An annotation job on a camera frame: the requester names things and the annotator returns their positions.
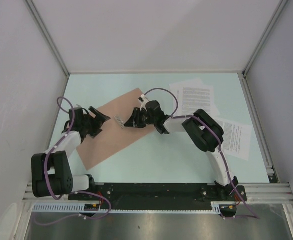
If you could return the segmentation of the printed paper sheet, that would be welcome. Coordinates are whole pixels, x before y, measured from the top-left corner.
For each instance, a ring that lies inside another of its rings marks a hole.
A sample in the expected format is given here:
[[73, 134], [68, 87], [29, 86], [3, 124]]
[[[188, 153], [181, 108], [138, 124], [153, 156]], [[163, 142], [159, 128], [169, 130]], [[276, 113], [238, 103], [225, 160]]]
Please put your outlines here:
[[214, 105], [214, 92], [211, 87], [184, 86], [181, 88], [179, 100], [183, 115], [195, 113], [199, 109], [210, 114]]
[[216, 118], [215, 121], [224, 131], [223, 152], [227, 155], [248, 161], [253, 127], [223, 118]]

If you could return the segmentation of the aluminium frame post right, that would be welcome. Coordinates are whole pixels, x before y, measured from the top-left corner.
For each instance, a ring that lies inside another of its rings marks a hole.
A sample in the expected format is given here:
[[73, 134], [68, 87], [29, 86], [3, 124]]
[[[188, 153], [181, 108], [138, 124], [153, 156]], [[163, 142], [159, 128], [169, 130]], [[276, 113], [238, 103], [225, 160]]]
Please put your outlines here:
[[254, 65], [256, 59], [258, 58], [260, 52], [262, 51], [263, 47], [265, 46], [268, 38], [270, 37], [271, 33], [273, 32], [274, 28], [276, 27], [278, 21], [280, 20], [283, 12], [285, 11], [288, 3], [290, 0], [280, 0], [274, 13], [272, 14], [268, 24], [266, 25], [266, 28], [264, 29], [261, 38], [259, 39], [256, 47], [254, 48], [254, 51], [252, 55], [250, 56], [247, 64], [245, 65], [242, 75], [246, 77], [248, 73], [250, 72], [252, 66]]

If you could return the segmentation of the printed paper sheet top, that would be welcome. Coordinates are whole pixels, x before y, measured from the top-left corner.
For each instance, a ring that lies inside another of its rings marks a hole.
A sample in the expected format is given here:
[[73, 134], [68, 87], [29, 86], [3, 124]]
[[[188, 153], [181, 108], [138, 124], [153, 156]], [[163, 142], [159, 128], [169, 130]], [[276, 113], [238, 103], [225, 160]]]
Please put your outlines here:
[[210, 114], [214, 105], [214, 92], [211, 87], [184, 86], [181, 88], [179, 100], [183, 115], [195, 113], [199, 109]]

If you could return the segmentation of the aluminium frame post left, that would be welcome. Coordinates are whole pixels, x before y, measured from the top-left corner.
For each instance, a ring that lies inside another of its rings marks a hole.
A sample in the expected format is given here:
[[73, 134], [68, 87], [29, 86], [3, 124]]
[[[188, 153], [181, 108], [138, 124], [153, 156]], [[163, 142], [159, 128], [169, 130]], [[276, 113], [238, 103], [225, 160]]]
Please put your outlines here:
[[42, 37], [44, 38], [44, 41], [46, 42], [50, 52], [52, 53], [53, 57], [57, 61], [60, 69], [62, 70], [63, 74], [67, 79], [70, 77], [70, 72], [67, 68], [67, 65], [65, 64], [65, 61], [62, 58], [62, 55], [53, 39], [51, 36], [45, 21], [43, 20], [37, 6], [35, 5], [33, 0], [23, 0], [27, 10], [29, 11], [31, 17], [33, 18], [36, 26], [39, 29], [39, 32], [41, 33]]

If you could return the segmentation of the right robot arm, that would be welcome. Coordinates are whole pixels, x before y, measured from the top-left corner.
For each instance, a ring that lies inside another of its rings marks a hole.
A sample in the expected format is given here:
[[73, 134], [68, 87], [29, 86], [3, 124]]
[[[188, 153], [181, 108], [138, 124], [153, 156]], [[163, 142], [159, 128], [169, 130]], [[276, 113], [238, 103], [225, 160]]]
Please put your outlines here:
[[226, 157], [222, 152], [224, 141], [223, 128], [203, 109], [192, 115], [170, 116], [165, 114], [158, 101], [139, 98], [140, 107], [133, 109], [130, 118], [123, 124], [125, 128], [143, 129], [153, 125], [161, 135], [187, 133], [194, 145], [207, 153], [212, 169], [215, 172], [217, 195], [223, 201], [235, 195], [239, 184], [236, 176], [230, 171]]

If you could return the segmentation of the aluminium frame post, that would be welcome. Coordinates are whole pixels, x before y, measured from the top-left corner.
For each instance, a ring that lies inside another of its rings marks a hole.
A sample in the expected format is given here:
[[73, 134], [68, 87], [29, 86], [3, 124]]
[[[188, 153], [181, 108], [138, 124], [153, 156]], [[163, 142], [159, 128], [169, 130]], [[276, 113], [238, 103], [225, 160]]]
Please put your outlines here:
[[252, 66], [254, 65], [256, 59], [258, 58], [260, 52], [262, 51], [263, 47], [265, 46], [268, 38], [270, 37], [271, 33], [273, 32], [274, 28], [276, 27], [278, 21], [280, 20], [283, 12], [285, 11], [288, 3], [290, 0], [280, 0], [274, 13], [272, 14], [268, 24], [266, 25], [266, 28], [264, 29], [261, 38], [259, 39], [256, 47], [254, 48], [254, 51], [252, 55], [250, 56], [247, 64], [245, 65], [242, 75], [246, 77], [248, 73], [250, 72]]
[[27, 10], [29, 11], [31, 17], [33, 18], [36, 26], [39, 29], [39, 32], [41, 33], [42, 37], [44, 38], [44, 41], [46, 42], [50, 52], [52, 53], [53, 57], [57, 61], [60, 69], [62, 70], [63, 74], [67, 79], [70, 77], [70, 72], [67, 68], [67, 65], [65, 64], [65, 61], [62, 58], [62, 55], [53, 39], [51, 36], [45, 21], [43, 20], [37, 6], [35, 5], [33, 0], [23, 0]]

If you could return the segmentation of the printed paper sheet under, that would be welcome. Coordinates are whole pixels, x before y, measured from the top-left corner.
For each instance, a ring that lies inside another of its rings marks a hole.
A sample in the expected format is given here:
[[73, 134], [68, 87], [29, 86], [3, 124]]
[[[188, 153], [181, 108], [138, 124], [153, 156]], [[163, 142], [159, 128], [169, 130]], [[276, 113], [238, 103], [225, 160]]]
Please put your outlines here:
[[212, 117], [217, 117], [220, 115], [220, 111], [218, 110], [216, 104], [215, 104], [215, 91], [214, 87], [212, 85], [206, 85], [203, 83], [201, 79], [192, 79], [192, 80], [187, 80], [187, 81], [182, 81], [178, 83], [173, 83], [170, 84], [170, 91], [175, 95], [175, 97], [178, 100], [178, 108], [176, 113], [174, 114], [175, 116], [186, 116], [185, 114], [182, 114], [181, 112], [181, 107], [180, 103], [181, 100], [179, 100], [179, 96], [181, 94], [182, 87], [207, 87], [207, 88], [212, 88], [213, 89], [213, 106], [212, 106], [212, 112], [208, 113]]

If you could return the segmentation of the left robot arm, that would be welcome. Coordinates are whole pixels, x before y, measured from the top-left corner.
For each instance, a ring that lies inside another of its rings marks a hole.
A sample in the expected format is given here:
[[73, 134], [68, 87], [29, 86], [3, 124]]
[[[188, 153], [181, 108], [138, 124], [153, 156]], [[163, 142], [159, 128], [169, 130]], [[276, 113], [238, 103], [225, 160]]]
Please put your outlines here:
[[69, 157], [84, 142], [86, 137], [95, 138], [111, 118], [94, 107], [76, 107], [68, 111], [61, 139], [43, 153], [31, 158], [32, 192], [36, 198], [53, 197], [79, 192], [86, 200], [93, 199], [97, 187], [92, 175], [73, 175]]

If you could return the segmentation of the aluminium rail right side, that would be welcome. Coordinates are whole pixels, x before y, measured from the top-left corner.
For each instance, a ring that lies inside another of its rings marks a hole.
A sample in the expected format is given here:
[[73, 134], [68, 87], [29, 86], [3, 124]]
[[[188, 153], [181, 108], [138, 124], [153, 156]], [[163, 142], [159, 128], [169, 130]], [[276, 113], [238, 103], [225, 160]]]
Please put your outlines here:
[[274, 167], [274, 162], [273, 162], [273, 159], [272, 159], [272, 156], [271, 156], [271, 153], [269, 150], [269, 146], [268, 146], [266, 138], [265, 138], [265, 134], [263, 132], [261, 121], [260, 121], [260, 118], [259, 118], [259, 115], [257, 112], [256, 105], [254, 103], [254, 99], [253, 99], [251, 90], [249, 88], [247, 78], [243, 73], [239, 73], [238, 77], [239, 77], [241, 88], [242, 88], [242, 91], [243, 91], [243, 94], [244, 94], [244, 97], [246, 100], [246, 104], [247, 104], [247, 107], [249, 110], [250, 118], [253, 123], [253, 127], [254, 127], [256, 137], [257, 137], [258, 145], [259, 145], [259, 148], [262, 153], [262, 157], [263, 157], [263, 161], [264, 161], [264, 165], [266, 168], [269, 182], [271, 184], [278, 184], [279, 179], [277, 176], [277, 172]]

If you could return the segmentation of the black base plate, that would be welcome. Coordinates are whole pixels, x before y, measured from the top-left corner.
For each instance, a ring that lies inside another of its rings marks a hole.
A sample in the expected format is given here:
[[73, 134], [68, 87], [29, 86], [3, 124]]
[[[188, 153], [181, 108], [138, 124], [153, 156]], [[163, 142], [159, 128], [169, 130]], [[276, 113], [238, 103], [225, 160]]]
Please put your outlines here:
[[234, 202], [215, 183], [104, 183], [94, 188], [115, 211], [203, 211], [212, 202]]

